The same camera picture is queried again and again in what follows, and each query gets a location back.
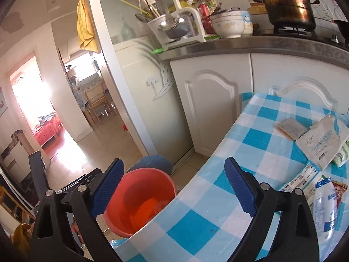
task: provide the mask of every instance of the white package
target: white package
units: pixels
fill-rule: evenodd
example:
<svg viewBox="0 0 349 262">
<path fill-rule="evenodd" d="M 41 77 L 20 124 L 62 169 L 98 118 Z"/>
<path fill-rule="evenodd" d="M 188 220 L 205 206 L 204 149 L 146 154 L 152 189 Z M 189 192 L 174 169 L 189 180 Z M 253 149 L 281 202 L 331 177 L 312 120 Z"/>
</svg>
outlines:
<svg viewBox="0 0 349 262">
<path fill-rule="evenodd" d="M 348 137 L 349 128 L 341 120 L 329 114 L 311 126 L 296 144 L 309 160 L 324 170 Z"/>
<path fill-rule="evenodd" d="M 308 205 L 314 202 L 315 185 L 323 180 L 322 172 L 311 161 L 306 163 L 305 168 L 291 181 L 282 185 L 279 190 L 292 192 L 294 188 L 302 189 Z"/>
</svg>

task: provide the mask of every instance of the table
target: table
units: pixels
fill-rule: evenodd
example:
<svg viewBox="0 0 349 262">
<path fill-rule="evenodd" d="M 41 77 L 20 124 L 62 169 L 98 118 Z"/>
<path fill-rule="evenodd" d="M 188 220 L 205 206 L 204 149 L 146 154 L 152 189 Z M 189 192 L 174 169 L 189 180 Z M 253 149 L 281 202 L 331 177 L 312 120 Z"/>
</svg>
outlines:
<svg viewBox="0 0 349 262">
<path fill-rule="evenodd" d="M 251 222 L 224 173 L 226 158 L 233 156 L 244 171 L 277 189 L 305 167 L 307 158 L 276 124 L 294 117 L 309 128 L 330 112 L 260 93 L 244 93 L 244 106 L 226 137 L 188 185 L 144 228 L 117 247 L 123 261 L 226 262 Z M 342 115 L 331 113 L 345 120 Z M 323 173 L 349 183 L 347 164 L 341 168 L 329 165 Z M 333 239 L 320 249 L 321 261 L 349 225 L 348 201 L 343 198 Z M 279 219 L 275 213 L 258 259 L 268 254 Z"/>
</svg>

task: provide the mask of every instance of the bed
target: bed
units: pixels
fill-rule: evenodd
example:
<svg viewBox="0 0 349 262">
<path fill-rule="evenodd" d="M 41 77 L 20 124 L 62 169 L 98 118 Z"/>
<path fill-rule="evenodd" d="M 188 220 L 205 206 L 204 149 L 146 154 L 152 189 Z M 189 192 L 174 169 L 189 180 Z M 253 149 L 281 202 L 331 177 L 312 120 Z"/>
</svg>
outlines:
<svg viewBox="0 0 349 262">
<path fill-rule="evenodd" d="M 56 112 L 39 117 L 39 122 L 31 132 L 40 146 L 43 146 L 48 140 L 57 135 L 62 123 Z"/>
</svg>

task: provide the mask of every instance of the yellow bottle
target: yellow bottle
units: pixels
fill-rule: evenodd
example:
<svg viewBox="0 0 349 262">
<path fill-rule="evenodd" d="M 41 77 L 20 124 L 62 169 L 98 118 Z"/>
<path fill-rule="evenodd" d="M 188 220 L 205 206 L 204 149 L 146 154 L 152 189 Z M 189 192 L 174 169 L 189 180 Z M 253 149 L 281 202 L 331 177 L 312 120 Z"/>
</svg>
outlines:
<svg viewBox="0 0 349 262">
<path fill-rule="evenodd" d="M 185 7 L 194 7 L 192 5 L 193 0 L 181 0 L 180 5 L 182 8 Z M 173 5 L 172 7 L 169 8 L 170 13 L 173 13 L 176 10 L 176 7 Z"/>
</svg>

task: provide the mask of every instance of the red bucket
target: red bucket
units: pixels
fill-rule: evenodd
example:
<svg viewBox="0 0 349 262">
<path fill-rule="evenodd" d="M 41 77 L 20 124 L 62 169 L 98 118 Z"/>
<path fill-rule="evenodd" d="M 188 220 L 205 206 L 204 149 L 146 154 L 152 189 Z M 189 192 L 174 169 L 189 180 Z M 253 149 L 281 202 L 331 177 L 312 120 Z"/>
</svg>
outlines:
<svg viewBox="0 0 349 262">
<path fill-rule="evenodd" d="M 104 212 L 113 233 L 131 237 L 176 196 L 176 186 L 163 171 L 139 168 L 126 173 Z"/>
</svg>

